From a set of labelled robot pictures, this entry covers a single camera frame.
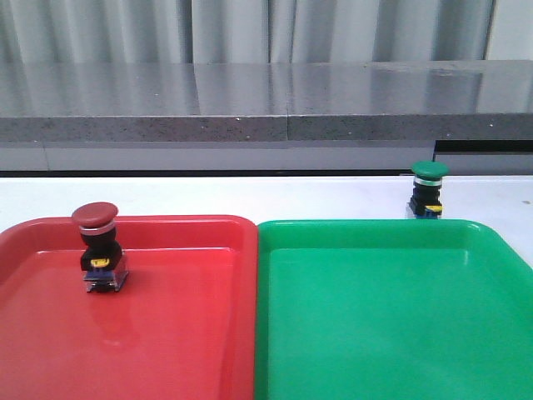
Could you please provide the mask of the green mushroom push button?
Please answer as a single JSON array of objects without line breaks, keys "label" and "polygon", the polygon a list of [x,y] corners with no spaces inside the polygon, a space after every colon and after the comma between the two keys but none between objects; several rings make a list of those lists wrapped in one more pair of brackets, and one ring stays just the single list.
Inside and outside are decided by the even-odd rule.
[{"label": "green mushroom push button", "polygon": [[440,201],[442,179],[449,173],[443,162],[419,161],[411,166],[412,195],[406,206],[406,215],[416,219],[440,219],[443,206]]}]

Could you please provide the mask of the red mushroom push button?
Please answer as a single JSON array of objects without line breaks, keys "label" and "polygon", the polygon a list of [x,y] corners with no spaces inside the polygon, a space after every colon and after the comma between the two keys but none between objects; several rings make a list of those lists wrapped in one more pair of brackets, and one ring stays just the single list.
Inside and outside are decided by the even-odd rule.
[{"label": "red mushroom push button", "polygon": [[88,293],[117,293],[126,282],[126,256],[116,240],[117,214],[117,206],[110,202],[91,202],[72,213],[72,221],[87,247],[80,267]]}]

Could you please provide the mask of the green plastic tray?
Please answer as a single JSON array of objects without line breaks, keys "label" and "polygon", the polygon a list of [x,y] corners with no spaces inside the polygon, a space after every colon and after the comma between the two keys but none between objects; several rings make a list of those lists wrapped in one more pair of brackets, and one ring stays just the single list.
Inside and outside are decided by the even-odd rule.
[{"label": "green plastic tray", "polygon": [[529,399],[531,267],[476,222],[265,222],[254,396]]}]

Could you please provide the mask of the red plastic tray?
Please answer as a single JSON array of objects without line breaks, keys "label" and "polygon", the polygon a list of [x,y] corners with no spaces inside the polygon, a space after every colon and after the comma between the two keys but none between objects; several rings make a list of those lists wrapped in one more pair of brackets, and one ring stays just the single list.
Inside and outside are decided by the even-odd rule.
[{"label": "red plastic tray", "polygon": [[250,399],[257,227],[233,216],[119,217],[129,271],[87,292],[67,217],[1,236],[4,399]]}]

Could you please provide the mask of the grey granite counter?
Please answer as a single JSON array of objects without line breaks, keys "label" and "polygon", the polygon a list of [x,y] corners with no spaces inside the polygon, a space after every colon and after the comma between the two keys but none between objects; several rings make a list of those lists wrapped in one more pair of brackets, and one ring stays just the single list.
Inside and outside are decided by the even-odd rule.
[{"label": "grey granite counter", "polygon": [[529,61],[1,66],[2,175],[532,172]]}]

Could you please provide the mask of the white curtain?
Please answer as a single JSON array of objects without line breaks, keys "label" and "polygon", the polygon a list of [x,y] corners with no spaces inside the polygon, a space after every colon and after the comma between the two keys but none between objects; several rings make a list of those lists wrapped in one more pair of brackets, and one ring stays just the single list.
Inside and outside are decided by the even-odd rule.
[{"label": "white curtain", "polygon": [[7,63],[529,60],[529,1],[4,1]]}]

